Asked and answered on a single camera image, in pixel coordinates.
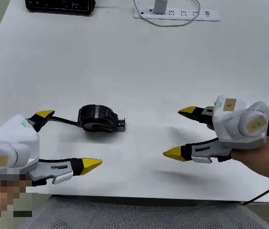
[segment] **yellow fingertip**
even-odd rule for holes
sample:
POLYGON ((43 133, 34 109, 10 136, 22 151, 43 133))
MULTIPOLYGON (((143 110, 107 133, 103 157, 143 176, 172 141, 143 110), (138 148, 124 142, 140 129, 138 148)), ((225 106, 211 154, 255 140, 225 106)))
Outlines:
POLYGON ((186 161, 182 156, 181 156, 181 146, 172 148, 170 150, 167 150, 166 152, 163 153, 164 156, 178 160, 178 161, 186 161))
POLYGON ((80 176, 89 173, 92 169, 98 167, 102 162, 103 161, 100 159, 83 158, 83 171, 80 176))
POLYGON ((192 113, 195 110, 196 106, 189 106, 187 108, 181 109, 178 112, 192 113))
POLYGON ((46 118, 48 115, 53 115, 54 113, 55 113, 54 110, 48 110, 48 111, 38 111, 36 114, 43 118, 46 118))

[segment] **black tape measure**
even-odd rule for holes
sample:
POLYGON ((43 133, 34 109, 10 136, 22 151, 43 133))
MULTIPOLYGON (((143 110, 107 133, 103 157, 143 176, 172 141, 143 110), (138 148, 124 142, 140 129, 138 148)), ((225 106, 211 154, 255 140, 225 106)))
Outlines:
POLYGON ((90 132, 110 133, 125 130, 125 119, 119 120, 116 113, 103 105, 91 104, 83 106, 79 110, 77 122, 55 116, 50 117, 49 120, 75 125, 90 132))

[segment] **electrical outlet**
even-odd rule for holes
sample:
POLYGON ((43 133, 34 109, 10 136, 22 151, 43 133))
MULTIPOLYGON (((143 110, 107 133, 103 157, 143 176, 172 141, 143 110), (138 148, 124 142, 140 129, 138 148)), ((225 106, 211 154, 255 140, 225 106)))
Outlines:
POLYGON ((195 17, 195 16, 198 14, 198 11, 196 11, 196 10, 193 10, 192 12, 193 12, 193 13, 192 13, 192 16, 193 16, 193 17, 195 17))
POLYGON ((187 12, 186 12, 185 10, 182 10, 181 13, 180 13, 180 15, 181 15, 182 17, 185 17, 186 14, 187 14, 187 12))
MULTIPOLYGON (((166 20, 192 20, 198 14, 198 10, 173 9, 167 8, 165 14, 153 13, 153 8, 138 8, 140 14, 146 19, 166 19, 166 20)), ((140 15, 134 9, 134 18, 140 18, 140 15)), ((220 16, 217 10, 200 10, 195 21, 219 21, 220 16)))

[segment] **white power strip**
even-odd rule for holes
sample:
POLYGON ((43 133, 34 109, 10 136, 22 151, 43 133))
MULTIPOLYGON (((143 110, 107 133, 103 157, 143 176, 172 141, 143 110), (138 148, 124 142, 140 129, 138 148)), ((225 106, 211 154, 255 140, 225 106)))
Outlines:
MULTIPOLYGON (((166 20, 192 20, 198 14, 196 10, 167 8, 165 14, 153 13, 153 8, 139 8, 139 12, 146 19, 166 19, 166 20)), ((134 18, 140 18, 140 15, 134 8, 134 18)), ((219 21, 219 12, 217 10, 200 10, 200 14, 195 21, 219 21)))

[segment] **black keyboard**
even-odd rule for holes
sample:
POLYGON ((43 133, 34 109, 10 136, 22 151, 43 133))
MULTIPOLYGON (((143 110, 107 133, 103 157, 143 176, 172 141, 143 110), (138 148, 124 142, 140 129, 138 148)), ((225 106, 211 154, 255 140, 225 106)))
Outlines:
POLYGON ((25 0, 26 8, 30 11, 91 14, 95 0, 25 0))

